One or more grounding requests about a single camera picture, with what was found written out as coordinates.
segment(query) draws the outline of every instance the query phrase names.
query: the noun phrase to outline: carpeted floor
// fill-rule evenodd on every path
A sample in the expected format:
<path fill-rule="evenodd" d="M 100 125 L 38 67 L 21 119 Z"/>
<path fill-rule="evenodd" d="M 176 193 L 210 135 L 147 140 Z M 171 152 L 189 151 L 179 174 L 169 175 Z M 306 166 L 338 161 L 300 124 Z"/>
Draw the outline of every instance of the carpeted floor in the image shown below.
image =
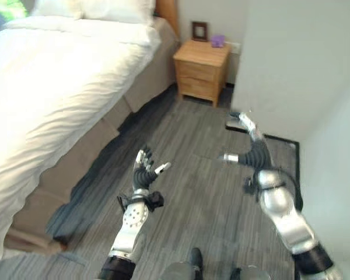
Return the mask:
<path fill-rule="evenodd" d="M 234 266 L 251 264 L 272 279 L 293 279 L 293 262 L 273 225 L 254 197 L 243 193 L 251 170 L 215 160 L 224 150 L 250 147 L 246 134 L 225 130 L 232 89 L 223 91 L 218 108 L 190 97 L 178 101 L 176 92 L 171 87 L 124 123 L 121 135 L 73 189 L 70 204 L 50 220 L 48 232 L 66 239 L 69 252 L 1 261 L 0 280 L 96 277 L 121 225 L 116 196 L 130 193 L 132 164 L 144 143 L 157 164 L 173 165 L 153 185 L 164 195 L 165 207 L 153 214 L 134 279 L 158 279 L 167 265 L 186 260 L 193 246 L 204 254 L 205 280 L 228 280 Z M 271 139 L 268 144 L 276 164 L 295 175 L 295 148 Z"/>

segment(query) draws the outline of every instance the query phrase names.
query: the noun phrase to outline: purple tissue box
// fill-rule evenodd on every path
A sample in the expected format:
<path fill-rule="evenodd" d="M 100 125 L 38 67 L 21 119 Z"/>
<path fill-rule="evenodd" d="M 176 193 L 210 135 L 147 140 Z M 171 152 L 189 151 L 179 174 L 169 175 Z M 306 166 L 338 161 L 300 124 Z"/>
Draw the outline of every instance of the purple tissue box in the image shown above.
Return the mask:
<path fill-rule="evenodd" d="M 213 48 L 224 47 L 224 35 L 214 35 L 211 37 L 211 46 Z"/>

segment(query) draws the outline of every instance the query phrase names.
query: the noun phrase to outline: window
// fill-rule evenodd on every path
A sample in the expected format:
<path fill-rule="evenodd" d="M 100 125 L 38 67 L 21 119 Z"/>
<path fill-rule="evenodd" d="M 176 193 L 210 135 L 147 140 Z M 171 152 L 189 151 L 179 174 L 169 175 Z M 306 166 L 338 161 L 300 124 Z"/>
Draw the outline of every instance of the window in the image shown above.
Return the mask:
<path fill-rule="evenodd" d="M 27 10 L 20 0 L 0 0 L 0 14 L 9 21 L 27 16 Z"/>

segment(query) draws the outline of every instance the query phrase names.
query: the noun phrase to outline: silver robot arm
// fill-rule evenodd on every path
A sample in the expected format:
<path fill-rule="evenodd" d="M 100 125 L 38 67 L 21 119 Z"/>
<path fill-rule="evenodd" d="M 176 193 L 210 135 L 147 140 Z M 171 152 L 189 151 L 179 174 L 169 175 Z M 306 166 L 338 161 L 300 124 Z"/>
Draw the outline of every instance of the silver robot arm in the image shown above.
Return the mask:
<path fill-rule="evenodd" d="M 303 279 L 342 280 L 341 273 L 300 212 L 302 199 L 297 200 L 300 205 L 296 205 L 285 188 L 283 172 L 274 166 L 262 133 L 244 113 L 231 113 L 230 116 L 247 129 L 252 149 L 242 155 L 224 154 L 220 159 L 255 169 L 246 190 L 257 195 L 263 212 L 273 221 Z"/>
<path fill-rule="evenodd" d="M 162 195 L 149 192 L 149 186 L 158 175 L 170 168 L 166 163 L 151 171 L 152 152 L 145 146 L 136 157 L 133 175 L 133 195 L 120 196 L 118 201 L 124 211 L 122 227 L 115 237 L 108 258 L 100 272 L 99 279 L 129 280 L 132 278 L 136 263 L 139 261 L 146 244 L 145 229 L 150 214 L 163 206 Z"/>

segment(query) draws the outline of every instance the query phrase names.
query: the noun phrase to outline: headboard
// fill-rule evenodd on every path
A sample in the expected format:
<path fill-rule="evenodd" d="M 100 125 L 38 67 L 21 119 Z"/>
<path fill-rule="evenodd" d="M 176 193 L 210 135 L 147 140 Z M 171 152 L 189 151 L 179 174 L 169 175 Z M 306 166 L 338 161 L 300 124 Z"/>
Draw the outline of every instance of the headboard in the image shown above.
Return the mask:
<path fill-rule="evenodd" d="M 157 0 L 156 11 L 161 18 L 166 19 L 170 23 L 175 33 L 179 36 L 177 0 Z"/>

